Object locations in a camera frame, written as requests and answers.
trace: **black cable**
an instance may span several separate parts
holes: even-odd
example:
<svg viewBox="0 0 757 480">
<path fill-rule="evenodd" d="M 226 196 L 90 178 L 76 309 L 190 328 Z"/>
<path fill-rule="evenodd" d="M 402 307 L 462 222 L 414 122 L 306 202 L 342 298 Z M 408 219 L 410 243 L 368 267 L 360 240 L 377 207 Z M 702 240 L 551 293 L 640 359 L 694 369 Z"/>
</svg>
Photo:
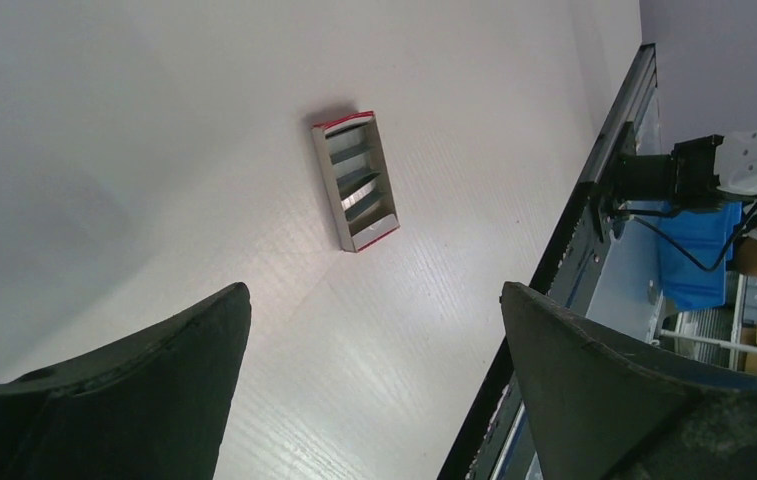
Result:
<svg viewBox="0 0 757 480">
<path fill-rule="evenodd" d="M 732 234 L 728 237 L 728 240 L 726 240 L 725 245 L 723 245 L 723 248 L 720 251 L 719 256 L 717 257 L 717 260 L 710 267 L 706 267 L 705 265 L 703 265 L 702 262 L 700 262 L 698 258 L 694 257 L 690 252 L 687 251 L 686 248 L 682 247 L 678 242 L 676 242 L 672 237 L 667 235 L 666 232 L 664 232 L 657 226 L 636 216 L 632 217 L 632 220 L 639 223 L 640 225 L 643 225 L 649 230 L 652 230 L 653 232 L 658 234 L 659 237 L 669 242 L 670 245 L 672 245 L 676 250 L 681 252 L 682 255 L 687 257 L 687 259 L 693 262 L 694 265 L 699 267 L 700 270 L 710 273 L 720 268 L 720 265 L 725 263 L 725 255 L 728 253 L 728 249 L 730 249 L 731 246 L 734 245 L 734 242 L 736 242 L 737 239 L 739 239 L 740 236 L 743 235 L 743 232 L 746 231 L 746 226 L 749 225 L 749 222 L 751 222 L 753 218 L 755 218 L 755 215 L 757 215 L 757 200 L 752 205 L 752 208 L 749 210 L 746 216 L 743 217 L 743 221 L 740 222 L 740 224 L 734 228 L 734 232 L 732 232 Z"/>
</svg>

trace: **background wall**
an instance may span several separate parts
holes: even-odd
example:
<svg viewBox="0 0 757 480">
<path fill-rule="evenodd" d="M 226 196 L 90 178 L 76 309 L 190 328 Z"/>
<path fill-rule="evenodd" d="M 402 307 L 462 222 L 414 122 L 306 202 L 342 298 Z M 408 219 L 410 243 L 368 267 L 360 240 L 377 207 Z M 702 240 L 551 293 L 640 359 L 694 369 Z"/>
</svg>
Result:
<svg viewBox="0 0 757 480">
<path fill-rule="evenodd" d="M 757 1 L 641 0 L 657 44 L 661 135 L 675 142 L 757 128 Z"/>
</svg>

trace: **cardboard box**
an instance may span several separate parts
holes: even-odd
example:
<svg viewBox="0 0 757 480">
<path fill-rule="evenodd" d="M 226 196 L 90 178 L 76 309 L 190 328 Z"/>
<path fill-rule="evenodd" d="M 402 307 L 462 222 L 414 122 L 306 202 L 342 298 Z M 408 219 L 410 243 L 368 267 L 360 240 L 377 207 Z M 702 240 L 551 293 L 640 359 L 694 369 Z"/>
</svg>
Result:
<svg viewBox="0 0 757 480">
<path fill-rule="evenodd" d="M 360 252 L 399 228 L 374 112 L 313 126 L 313 143 L 347 252 Z"/>
<path fill-rule="evenodd" d="M 740 343 L 757 347 L 757 326 L 744 327 L 740 332 Z M 757 353 L 741 353 L 739 360 L 737 364 L 742 371 L 757 375 Z"/>
</svg>

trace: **red edge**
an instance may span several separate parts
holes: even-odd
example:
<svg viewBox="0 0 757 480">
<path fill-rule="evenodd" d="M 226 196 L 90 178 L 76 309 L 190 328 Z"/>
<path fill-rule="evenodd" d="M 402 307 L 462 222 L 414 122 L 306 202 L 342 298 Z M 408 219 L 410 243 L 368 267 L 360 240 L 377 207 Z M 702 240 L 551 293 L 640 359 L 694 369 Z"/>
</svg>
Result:
<svg viewBox="0 0 757 480">
<path fill-rule="evenodd" d="M 314 127 L 322 127 L 325 130 L 328 130 L 329 128 L 336 127 L 337 125 L 339 125 L 339 124 L 341 124 L 343 122 L 348 122 L 349 120 L 354 120 L 355 118 L 369 118 L 369 117 L 374 117 L 374 116 L 375 116 L 375 112 L 373 112 L 372 110 L 370 110 L 368 112 L 353 113 L 353 114 L 349 115 L 348 117 L 343 117 L 343 118 L 341 118 L 339 120 L 334 120 L 333 122 L 317 123 L 316 125 L 314 125 Z"/>
<path fill-rule="evenodd" d="M 364 245 L 364 246 L 360 247 L 360 248 L 359 248 L 359 249 L 357 250 L 357 252 L 355 252 L 355 253 L 360 253 L 360 252 L 362 252 L 362 251 L 366 250 L 367 248 L 369 248 L 369 247 L 371 247 L 372 245 L 374 245 L 374 244 L 375 244 L 375 242 L 377 242 L 378 240 L 381 240 L 382 238 L 384 238 L 384 237 L 386 237 L 387 235 L 389 235 L 389 234 L 391 234 L 391 233 L 395 232 L 395 231 L 396 231 L 396 230 L 398 230 L 398 229 L 399 229 L 399 227 L 396 227 L 396 228 L 394 228 L 394 229 L 390 230 L 389 232 L 385 233 L 384 235 L 381 235 L 380 237 L 376 238 L 375 240 L 372 240 L 371 242 L 367 243 L 366 245 Z"/>
</svg>

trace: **wood grain texture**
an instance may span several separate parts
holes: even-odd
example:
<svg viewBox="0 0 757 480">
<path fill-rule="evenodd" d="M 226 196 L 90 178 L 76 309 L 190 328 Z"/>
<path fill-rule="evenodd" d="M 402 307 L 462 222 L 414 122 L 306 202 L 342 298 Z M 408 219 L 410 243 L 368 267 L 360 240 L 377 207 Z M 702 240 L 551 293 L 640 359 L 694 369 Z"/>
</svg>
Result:
<svg viewBox="0 0 757 480">
<path fill-rule="evenodd" d="M 637 50 L 637 2 L 255 3 L 0 6 L 0 380 L 242 281 L 217 478 L 431 478 L 504 336 L 501 285 L 530 278 Z M 328 109 L 380 119 L 402 227 L 361 254 L 313 153 Z"/>
</svg>

